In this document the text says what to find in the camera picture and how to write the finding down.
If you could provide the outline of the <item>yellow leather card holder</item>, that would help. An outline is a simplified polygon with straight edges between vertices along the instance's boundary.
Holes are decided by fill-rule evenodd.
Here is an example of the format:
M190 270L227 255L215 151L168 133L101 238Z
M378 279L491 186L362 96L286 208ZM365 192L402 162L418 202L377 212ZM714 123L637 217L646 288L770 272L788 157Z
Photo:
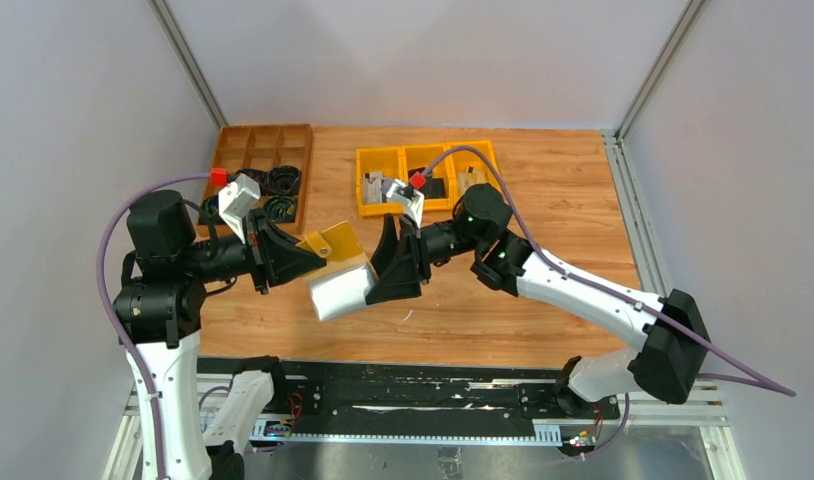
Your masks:
M297 246L326 262L324 267L303 276L319 321L368 307L366 295L376 283L377 274L348 221L308 232Z

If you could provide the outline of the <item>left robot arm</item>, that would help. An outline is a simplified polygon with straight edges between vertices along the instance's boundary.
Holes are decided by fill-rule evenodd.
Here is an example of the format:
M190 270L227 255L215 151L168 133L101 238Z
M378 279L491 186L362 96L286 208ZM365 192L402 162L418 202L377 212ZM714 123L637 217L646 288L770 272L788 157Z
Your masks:
M111 309L135 379L142 475L240 479L257 417L262 411L281 411L290 389L277 358L247 359L234 374L218 415L202 427L197 363L206 287L246 275L258 292L266 293L325 262L258 209L245 216L241 236L199 241L185 200L174 190L134 201L127 227L134 248L124 259L122 287Z

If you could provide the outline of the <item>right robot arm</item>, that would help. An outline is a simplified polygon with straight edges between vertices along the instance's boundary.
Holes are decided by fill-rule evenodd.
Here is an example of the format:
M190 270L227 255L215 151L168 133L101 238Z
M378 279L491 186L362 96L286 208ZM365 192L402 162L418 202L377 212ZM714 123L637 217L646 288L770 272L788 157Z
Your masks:
M472 253L470 269L489 289L562 308L625 342L610 354L567 361L549 396L560 413L579 417L604 397L636 391L669 404L687 401L707 353L698 341L708 337L691 295L660 297L561 262L509 230L513 210L487 183L469 187L451 219L424 227L419 191L386 179L382 192L404 213L384 217L367 305L418 297L433 266Z

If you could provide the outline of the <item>silver cards in bin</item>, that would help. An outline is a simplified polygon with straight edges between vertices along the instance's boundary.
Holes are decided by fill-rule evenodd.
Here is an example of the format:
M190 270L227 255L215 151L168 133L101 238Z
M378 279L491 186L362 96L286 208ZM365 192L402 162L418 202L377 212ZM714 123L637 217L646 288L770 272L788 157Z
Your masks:
M389 195L395 185L395 178L382 171L363 173L360 179L360 204L362 206L395 204L396 200Z

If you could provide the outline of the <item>black cards in bin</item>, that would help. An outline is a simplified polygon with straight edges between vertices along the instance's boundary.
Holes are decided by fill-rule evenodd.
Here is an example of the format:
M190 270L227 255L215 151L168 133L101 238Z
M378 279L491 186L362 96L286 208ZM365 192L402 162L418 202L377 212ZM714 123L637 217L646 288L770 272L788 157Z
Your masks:
M423 193L428 200L442 200L448 198L447 180L444 176L437 176L434 172L429 173L424 182L416 180L417 189Z

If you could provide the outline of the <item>tan cards in bin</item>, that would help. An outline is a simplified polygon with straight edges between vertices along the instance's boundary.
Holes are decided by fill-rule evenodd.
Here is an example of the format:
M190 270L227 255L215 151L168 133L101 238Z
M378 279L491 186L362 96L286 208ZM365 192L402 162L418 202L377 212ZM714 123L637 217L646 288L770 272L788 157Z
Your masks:
M487 182L486 170L477 166L467 166L463 171L456 174L456 183L460 196L463 196L472 186Z

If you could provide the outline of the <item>left yellow bin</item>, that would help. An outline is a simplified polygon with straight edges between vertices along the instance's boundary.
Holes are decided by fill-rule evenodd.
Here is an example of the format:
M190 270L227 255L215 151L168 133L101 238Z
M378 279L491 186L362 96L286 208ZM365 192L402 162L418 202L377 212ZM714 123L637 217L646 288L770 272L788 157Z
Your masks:
M401 146L360 148L355 152L355 195L360 217L401 214L403 207L383 194L382 180L404 179Z

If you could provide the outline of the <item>right yellow bin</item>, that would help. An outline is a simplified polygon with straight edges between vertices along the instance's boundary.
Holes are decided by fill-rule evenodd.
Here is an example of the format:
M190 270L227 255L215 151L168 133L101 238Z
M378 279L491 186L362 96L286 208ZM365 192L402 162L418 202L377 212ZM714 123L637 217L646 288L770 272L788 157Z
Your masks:
M492 164L492 168L499 173L494 145L491 140L474 140L474 141L459 141L448 142L445 144L446 149L452 149L458 146L470 146L478 151ZM479 158L475 153L468 151L454 152L445 160L453 171L452 185L452 202L456 202L466 192L466 190L475 184L488 183L496 190L501 191L499 183L495 175L490 171L486 163Z

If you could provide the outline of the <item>wooden compartment tray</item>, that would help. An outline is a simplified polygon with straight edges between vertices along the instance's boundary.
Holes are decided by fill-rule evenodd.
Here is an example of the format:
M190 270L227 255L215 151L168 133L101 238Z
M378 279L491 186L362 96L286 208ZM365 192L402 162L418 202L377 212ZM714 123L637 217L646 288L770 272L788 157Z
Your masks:
M292 235L302 233L309 190L309 176L313 149L313 131L308 124L272 124L227 126L220 129L212 165L230 173L252 168L270 171L281 165L292 165L302 172L298 211L293 223L277 224ZM274 195L266 191L256 205L262 207L265 200Z

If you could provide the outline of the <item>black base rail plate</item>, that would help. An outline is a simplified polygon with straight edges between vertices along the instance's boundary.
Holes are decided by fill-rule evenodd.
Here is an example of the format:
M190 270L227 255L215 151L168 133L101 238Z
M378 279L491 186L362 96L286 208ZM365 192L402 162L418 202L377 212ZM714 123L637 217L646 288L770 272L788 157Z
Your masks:
M591 427L617 420L614 398L575 415L549 396L556 369L284 360L278 412L302 402L296 432L307 437L524 440L535 423Z

